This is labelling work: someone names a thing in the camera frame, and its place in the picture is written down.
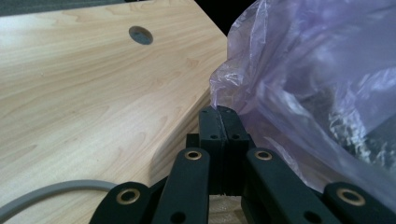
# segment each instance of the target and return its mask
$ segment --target wood grain surface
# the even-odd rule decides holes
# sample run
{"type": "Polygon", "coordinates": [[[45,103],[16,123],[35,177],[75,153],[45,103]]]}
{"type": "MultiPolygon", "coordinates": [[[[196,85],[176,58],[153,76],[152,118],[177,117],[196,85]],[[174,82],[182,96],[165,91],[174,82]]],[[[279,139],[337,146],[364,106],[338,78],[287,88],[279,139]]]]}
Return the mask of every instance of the wood grain surface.
{"type": "MultiPolygon", "coordinates": [[[[0,206],[67,180],[166,176],[226,41],[192,0],[0,18],[0,206]]],[[[66,193],[8,223],[88,223],[104,196],[66,193]]]]}

